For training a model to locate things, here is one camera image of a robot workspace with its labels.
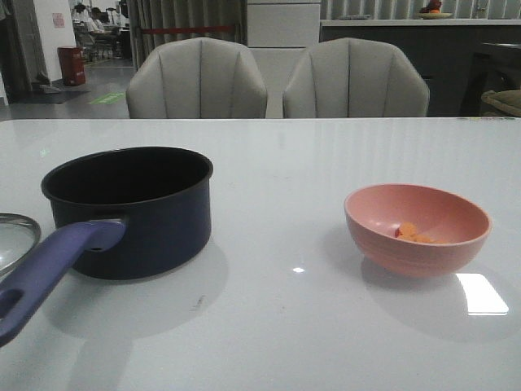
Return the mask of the orange ham slice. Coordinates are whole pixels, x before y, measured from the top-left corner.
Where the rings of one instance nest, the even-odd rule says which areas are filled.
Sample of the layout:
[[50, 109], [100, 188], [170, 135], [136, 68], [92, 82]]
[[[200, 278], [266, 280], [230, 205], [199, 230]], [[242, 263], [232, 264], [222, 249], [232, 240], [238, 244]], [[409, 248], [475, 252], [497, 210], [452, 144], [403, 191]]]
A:
[[396, 237], [414, 237], [418, 234], [418, 228], [412, 222], [402, 222], [396, 229]]

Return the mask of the pink plastic bowl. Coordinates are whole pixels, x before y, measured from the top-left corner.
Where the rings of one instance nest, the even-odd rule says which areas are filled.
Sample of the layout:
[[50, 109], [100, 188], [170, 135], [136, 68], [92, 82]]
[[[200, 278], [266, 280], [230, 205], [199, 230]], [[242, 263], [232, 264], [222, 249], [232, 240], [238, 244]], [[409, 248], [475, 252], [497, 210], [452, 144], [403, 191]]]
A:
[[[393, 273], [434, 277], [472, 261], [492, 229], [490, 217], [459, 195], [433, 187], [384, 183], [347, 196], [348, 230], [359, 250]], [[414, 237], [396, 237], [402, 222], [418, 228]]]

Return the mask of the glass lid with blue knob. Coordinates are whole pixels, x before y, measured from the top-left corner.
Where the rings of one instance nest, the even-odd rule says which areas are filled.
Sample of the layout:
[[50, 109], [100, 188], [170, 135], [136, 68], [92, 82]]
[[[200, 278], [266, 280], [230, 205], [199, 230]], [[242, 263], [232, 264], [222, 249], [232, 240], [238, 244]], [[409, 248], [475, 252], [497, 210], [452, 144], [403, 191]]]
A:
[[30, 217], [1, 213], [1, 279], [4, 279], [38, 245], [40, 225]]

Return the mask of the dark blue saucepan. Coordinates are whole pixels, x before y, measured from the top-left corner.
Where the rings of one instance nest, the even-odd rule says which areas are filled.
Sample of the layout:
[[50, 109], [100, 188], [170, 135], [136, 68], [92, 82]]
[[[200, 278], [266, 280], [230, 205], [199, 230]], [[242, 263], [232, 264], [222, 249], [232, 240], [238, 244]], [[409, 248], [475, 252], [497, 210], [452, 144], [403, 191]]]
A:
[[212, 230], [212, 162], [178, 147], [97, 152], [52, 169], [41, 189], [55, 231], [1, 283], [1, 342], [11, 342], [68, 270], [142, 279], [196, 256]]

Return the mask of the grey upholstered chair left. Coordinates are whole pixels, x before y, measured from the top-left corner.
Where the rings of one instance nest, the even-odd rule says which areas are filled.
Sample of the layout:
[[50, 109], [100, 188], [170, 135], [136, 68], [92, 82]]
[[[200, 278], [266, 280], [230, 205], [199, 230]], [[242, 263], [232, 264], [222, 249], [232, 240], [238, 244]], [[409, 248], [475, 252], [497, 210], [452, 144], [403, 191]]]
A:
[[209, 37], [156, 47], [125, 97], [133, 119], [258, 119], [268, 103], [252, 51]]

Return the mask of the grey upholstered chair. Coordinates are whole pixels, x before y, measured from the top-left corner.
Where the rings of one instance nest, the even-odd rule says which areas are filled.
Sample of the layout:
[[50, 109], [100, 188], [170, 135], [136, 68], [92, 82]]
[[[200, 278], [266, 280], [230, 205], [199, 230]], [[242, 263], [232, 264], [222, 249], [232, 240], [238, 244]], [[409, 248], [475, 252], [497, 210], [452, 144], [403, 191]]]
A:
[[285, 118], [425, 117], [430, 91], [405, 53], [352, 37], [304, 50], [282, 93]]
[[268, 103], [252, 51], [209, 37], [156, 47], [125, 97], [133, 119], [258, 119]]

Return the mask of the grey upholstered chair right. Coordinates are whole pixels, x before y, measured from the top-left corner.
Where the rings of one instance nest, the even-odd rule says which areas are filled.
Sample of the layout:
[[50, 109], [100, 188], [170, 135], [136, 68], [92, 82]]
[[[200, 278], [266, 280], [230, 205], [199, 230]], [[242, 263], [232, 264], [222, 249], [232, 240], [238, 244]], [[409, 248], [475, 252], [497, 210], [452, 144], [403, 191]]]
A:
[[285, 118], [425, 117], [430, 91], [405, 53], [352, 37], [304, 50], [282, 93]]

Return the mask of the white drawer cabinet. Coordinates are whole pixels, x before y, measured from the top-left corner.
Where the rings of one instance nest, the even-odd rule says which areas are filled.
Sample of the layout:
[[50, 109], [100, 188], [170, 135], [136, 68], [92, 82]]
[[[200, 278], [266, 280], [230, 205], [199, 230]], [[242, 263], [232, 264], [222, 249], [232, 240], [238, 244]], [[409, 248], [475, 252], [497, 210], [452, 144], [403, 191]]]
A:
[[282, 117], [282, 92], [301, 51], [318, 43], [319, 1], [247, 1], [247, 46], [268, 91], [266, 116]]

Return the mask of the red barrier belt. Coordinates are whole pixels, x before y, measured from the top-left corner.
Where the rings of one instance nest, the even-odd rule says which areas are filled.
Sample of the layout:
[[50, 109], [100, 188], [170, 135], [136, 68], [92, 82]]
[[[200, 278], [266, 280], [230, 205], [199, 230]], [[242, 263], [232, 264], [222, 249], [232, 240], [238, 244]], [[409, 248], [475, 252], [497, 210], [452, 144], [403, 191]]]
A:
[[236, 29], [232, 25], [216, 25], [216, 26], [199, 26], [188, 28], [157, 28], [157, 29], [141, 29], [141, 34], [186, 34], [186, 33], [233, 33]]

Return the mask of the red trash bin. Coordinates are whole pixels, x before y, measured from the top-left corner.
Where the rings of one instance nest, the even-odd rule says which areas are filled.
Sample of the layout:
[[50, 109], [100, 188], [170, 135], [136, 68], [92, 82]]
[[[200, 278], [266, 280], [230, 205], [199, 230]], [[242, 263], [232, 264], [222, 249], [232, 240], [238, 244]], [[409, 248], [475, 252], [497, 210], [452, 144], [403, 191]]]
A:
[[85, 69], [82, 50], [77, 46], [60, 46], [57, 48], [62, 82], [65, 86], [85, 84]]

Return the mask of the seated person in background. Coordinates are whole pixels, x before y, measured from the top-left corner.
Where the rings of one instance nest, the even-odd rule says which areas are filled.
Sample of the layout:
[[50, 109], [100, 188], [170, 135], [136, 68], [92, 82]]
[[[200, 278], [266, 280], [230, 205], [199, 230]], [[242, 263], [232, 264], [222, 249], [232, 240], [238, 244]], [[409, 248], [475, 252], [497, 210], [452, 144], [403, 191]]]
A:
[[79, 17], [79, 21], [85, 24], [90, 36], [92, 36], [96, 42], [110, 44], [112, 54], [116, 55], [119, 29], [117, 27], [111, 30], [105, 29], [101, 21], [102, 12], [98, 7], [91, 8], [90, 16], [87, 15], [86, 6], [83, 3], [76, 4], [74, 10]]

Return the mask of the dark counter with white top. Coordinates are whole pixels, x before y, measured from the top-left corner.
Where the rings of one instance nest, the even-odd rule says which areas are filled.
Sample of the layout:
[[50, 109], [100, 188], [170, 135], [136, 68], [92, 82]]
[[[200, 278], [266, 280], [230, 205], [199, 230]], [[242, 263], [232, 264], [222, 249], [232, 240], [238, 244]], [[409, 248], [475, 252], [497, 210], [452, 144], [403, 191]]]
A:
[[429, 116], [476, 116], [487, 90], [520, 87], [519, 20], [322, 20], [321, 41], [398, 46], [430, 89]]

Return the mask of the dark floor mat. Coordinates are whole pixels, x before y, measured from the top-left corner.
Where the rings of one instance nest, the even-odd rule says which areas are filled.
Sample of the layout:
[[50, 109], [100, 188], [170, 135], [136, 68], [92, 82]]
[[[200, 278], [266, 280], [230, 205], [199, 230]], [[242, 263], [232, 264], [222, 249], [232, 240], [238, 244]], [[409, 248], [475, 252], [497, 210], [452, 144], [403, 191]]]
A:
[[57, 93], [46, 94], [43, 92], [32, 93], [28, 98], [28, 103], [35, 104], [61, 104], [71, 99], [75, 99], [83, 94], [85, 90], [64, 90]]

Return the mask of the fruit plate on counter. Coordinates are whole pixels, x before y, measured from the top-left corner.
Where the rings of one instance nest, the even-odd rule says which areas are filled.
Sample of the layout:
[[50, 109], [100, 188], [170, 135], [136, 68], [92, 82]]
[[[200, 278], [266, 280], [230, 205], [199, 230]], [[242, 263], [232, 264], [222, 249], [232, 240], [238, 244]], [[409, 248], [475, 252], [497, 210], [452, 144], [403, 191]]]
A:
[[417, 17], [423, 20], [448, 19], [453, 16], [451, 12], [442, 11], [443, 2], [441, 0], [430, 0], [426, 6], [421, 7]]

